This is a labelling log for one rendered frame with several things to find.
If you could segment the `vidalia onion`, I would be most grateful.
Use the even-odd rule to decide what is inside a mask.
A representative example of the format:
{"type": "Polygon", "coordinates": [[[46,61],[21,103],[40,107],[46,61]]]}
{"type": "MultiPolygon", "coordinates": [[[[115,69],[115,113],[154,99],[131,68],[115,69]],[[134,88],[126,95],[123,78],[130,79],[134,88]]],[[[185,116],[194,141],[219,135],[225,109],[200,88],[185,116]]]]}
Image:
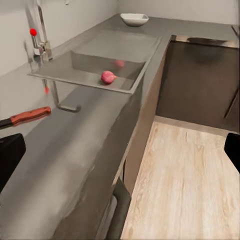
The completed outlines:
{"type": "Polygon", "coordinates": [[[105,84],[111,84],[118,76],[115,76],[111,71],[106,70],[102,73],[100,77],[105,84]]]}

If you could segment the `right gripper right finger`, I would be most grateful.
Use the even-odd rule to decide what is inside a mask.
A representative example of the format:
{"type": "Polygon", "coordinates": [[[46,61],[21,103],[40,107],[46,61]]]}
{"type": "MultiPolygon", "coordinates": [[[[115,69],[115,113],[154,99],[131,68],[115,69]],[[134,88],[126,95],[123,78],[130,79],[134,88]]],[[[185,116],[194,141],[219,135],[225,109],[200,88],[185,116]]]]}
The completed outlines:
{"type": "Polygon", "coordinates": [[[240,173],[240,134],[229,133],[227,135],[224,151],[240,173]]]}

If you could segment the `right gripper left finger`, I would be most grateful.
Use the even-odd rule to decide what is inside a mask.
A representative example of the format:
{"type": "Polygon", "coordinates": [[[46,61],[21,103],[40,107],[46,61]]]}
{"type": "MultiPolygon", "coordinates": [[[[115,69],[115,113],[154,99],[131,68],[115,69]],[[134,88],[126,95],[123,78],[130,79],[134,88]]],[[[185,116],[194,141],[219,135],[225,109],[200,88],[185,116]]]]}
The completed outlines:
{"type": "Polygon", "coordinates": [[[26,153],[22,133],[0,138],[0,193],[26,153]]]}

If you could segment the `bowl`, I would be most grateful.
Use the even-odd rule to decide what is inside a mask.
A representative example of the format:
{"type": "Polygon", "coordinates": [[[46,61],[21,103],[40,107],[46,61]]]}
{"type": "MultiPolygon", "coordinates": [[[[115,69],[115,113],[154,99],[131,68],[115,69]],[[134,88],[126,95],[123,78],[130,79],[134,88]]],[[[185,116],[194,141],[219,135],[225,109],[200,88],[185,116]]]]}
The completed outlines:
{"type": "Polygon", "coordinates": [[[129,27],[141,27],[149,20],[149,17],[144,13],[121,13],[120,17],[129,27]]]}

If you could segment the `parer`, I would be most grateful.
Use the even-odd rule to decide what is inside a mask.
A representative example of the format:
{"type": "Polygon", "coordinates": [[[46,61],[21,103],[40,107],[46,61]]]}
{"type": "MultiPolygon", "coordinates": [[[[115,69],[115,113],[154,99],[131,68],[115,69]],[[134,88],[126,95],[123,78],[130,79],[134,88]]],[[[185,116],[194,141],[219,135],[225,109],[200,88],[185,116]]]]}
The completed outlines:
{"type": "Polygon", "coordinates": [[[46,114],[46,113],[51,113],[51,111],[52,110],[51,110],[50,106],[44,106],[44,107],[41,107],[41,108],[29,110],[29,111],[26,111],[26,112],[21,113],[21,114],[13,115],[10,118],[0,120],[0,126],[5,125],[5,124],[9,124],[9,123],[15,124],[19,121],[35,118],[35,117],[38,117],[38,116],[46,114]]]}

